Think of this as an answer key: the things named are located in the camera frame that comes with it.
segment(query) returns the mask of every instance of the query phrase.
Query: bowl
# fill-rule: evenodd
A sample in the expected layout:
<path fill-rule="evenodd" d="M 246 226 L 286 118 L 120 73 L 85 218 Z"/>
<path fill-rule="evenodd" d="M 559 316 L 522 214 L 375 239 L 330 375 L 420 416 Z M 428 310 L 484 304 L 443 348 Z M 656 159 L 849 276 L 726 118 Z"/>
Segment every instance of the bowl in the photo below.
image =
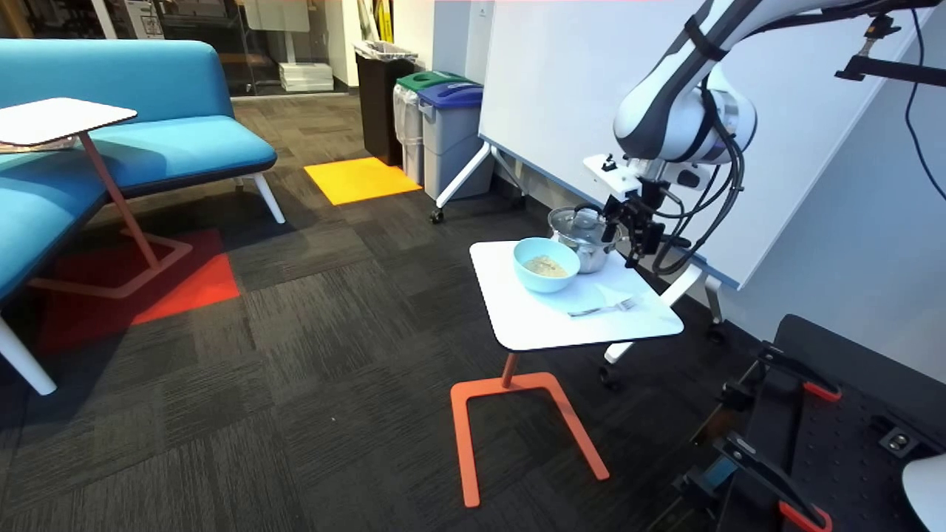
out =
<path fill-rule="evenodd" d="M 559 239 L 525 237 L 512 248 L 514 271 L 530 294 L 559 294 L 579 276 L 579 254 Z"/>

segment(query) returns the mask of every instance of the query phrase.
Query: table top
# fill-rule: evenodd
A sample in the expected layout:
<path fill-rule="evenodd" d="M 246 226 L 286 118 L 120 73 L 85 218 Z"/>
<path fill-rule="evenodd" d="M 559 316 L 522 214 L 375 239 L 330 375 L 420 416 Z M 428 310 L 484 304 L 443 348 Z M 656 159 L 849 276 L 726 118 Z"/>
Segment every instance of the table top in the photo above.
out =
<path fill-rule="evenodd" d="M 63 135 L 76 135 L 104 125 L 128 121 L 135 110 L 106 106 L 76 98 L 47 98 L 0 110 L 2 146 L 45 146 Z"/>
<path fill-rule="evenodd" d="M 512 248 L 514 242 L 469 245 L 494 333 L 512 353 L 672 338 L 682 330 L 672 304 L 638 271 L 627 268 L 619 254 L 610 254 L 607 265 L 579 276 L 561 294 L 534 295 L 521 285 Z"/>

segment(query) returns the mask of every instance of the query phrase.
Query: blue couch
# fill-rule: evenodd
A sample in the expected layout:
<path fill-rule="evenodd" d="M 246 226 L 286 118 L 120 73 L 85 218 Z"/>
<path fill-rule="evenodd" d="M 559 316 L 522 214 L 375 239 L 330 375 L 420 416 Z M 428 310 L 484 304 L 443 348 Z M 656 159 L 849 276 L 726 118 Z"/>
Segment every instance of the blue couch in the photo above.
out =
<path fill-rule="evenodd" d="M 91 134 L 128 199 L 249 177 L 284 226 L 262 177 L 274 152 L 233 118 L 212 47 L 0 38 L 0 81 L 0 106 L 82 98 L 135 110 L 134 121 Z M 104 205 L 106 192 L 82 152 L 0 155 L 0 304 Z M 0 356 L 38 394 L 57 391 L 2 319 Z"/>

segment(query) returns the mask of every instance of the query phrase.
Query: yellow mat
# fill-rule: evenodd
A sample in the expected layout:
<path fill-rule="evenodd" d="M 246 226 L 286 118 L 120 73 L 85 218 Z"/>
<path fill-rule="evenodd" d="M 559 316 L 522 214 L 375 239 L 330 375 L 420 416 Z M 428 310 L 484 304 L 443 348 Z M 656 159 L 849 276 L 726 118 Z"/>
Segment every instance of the yellow mat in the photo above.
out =
<path fill-rule="evenodd" d="M 375 158 L 305 166 L 305 175 L 321 189 L 321 194 L 335 206 L 420 189 L 418 181 L 410 181 L 401 168 L 384 166 Z"/>

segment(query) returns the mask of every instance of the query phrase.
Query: trash bin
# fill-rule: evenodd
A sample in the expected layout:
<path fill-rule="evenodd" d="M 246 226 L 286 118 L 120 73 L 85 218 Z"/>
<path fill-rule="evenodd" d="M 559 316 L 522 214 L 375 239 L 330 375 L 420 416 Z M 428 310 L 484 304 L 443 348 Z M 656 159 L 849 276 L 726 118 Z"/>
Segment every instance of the trash bin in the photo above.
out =
<path fill-rule="evenodd" d="M 443 82 L 420 93 L 422 115 L 422 189 L 438 199 L 480 152 L 480 82 Z M 490 189 L 494 166 L 483 163 L 452 199 Z"/>
<path fill-rule="evenodd" d="M 418 110 L 418 94 L 443 82 L 463 82 L 463 76 L 450 70 L 418 70 L 398 76 L 392 85 L 392 135 L 401 146 L 401 168 L 418 184 L 422 184 L 422 118 Z"/>
<path fill-rule="evenodd" d="M 389 53 L 389 47 L 354 47 L 357 94 L 360 94 L 360 131 L 363 147 L 386 166 L 401 163 L 401 146 L 392 135 L 392 82 L 413 67 L 409 57 Z"/>

